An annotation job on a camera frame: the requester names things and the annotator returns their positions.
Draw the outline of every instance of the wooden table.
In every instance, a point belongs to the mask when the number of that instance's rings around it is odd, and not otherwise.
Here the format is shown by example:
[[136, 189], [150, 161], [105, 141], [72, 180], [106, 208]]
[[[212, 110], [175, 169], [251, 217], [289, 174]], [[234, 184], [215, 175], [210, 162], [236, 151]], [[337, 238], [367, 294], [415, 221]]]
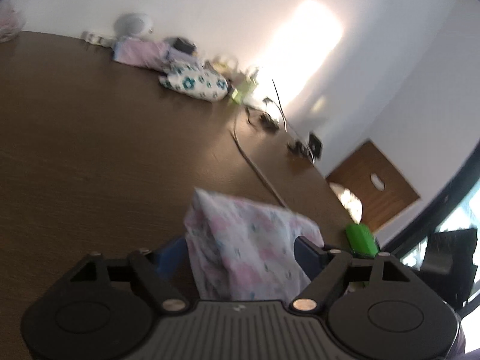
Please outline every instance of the wooden table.
[[[231, 138], [236, 110], [167, 90], [81, 40], [23, 32], [0, 44], [3, 358], [29, 358], [23, 311], [87, 252], [122, 257], [182, 234], [194, 187], [276, 204]], [[287, 135], [242, 114], [238, 136], [291, 209], [346, 246], [350, 217], [317, 170], [287, 153]], [[180, 278], [189, 292], [189, 270]]]

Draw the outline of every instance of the light green object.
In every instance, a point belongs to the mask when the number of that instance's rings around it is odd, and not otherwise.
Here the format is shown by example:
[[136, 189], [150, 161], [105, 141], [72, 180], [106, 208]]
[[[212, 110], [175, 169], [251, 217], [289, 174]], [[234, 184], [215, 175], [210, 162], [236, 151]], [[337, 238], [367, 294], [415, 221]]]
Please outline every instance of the light green object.
[[366, 254], [371, 257], [374, 257], [378, 253], [375, 238], [367, 225], [352, 223], [346, 227], [345, 232], [354, 252]]
[[260, 68], [256, 68], [251, 76], [246, 76], [245, 79], [235, 88], [231, 98], [238, 104], [243, 103], [243, 99], [252, 93], [258, 86], [257, 75]]

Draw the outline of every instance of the ribbed gray plate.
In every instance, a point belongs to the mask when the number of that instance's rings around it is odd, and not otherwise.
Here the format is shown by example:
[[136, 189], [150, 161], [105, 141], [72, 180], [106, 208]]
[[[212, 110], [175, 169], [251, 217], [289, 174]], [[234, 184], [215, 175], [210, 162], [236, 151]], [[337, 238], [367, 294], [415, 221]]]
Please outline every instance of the ribbed gray plate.
[[162, 319], [127, 360], [351, 360], [312, 317], [289, 314], [279, 301], [198, 303]]

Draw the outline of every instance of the screw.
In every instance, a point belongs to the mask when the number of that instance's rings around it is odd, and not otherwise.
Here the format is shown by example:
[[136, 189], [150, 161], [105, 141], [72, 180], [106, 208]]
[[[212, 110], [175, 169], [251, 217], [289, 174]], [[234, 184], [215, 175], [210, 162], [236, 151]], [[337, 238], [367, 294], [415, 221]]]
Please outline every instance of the screw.
[[311, 311], [317, 307], [317, 302], [313, 299], [300, 298], [293, 301], [292, 306], [300, 311]]
[[162, 308], [166, 311], [182, 311], [186, 306], [181, 299], [167, 299], [162, 302]]

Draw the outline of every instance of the oval hole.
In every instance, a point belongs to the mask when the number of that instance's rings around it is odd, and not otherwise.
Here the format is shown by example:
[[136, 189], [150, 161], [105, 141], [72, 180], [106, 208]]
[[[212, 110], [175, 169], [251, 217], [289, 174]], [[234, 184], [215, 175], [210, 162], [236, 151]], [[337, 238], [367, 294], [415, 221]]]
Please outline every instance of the oval hole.
[[371, 183], [377, 188], [379, 191], [384, 191], [385, 190], [385, 183], [380, 180], [380, 178], [375, 174], [372, 173], [370, 175], [370, 180]]

